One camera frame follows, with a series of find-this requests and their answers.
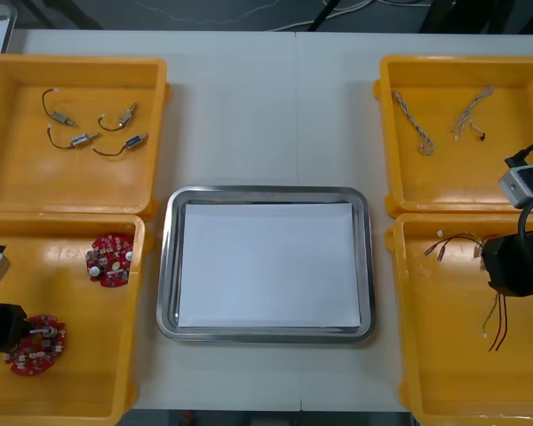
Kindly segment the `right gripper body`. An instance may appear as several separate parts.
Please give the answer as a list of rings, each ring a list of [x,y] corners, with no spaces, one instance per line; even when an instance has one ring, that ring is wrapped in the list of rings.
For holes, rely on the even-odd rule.
[[[488,284],[499,294],[533,296],[533,254],[525,251],[516,235],[488,239],[481,258],[489,274]]]

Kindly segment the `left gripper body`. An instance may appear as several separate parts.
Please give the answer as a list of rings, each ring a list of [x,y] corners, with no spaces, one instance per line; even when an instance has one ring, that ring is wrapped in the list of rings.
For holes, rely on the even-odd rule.
[[[0,304],[0,352],[8,352],[28,336],[27,314],[16,304]]]

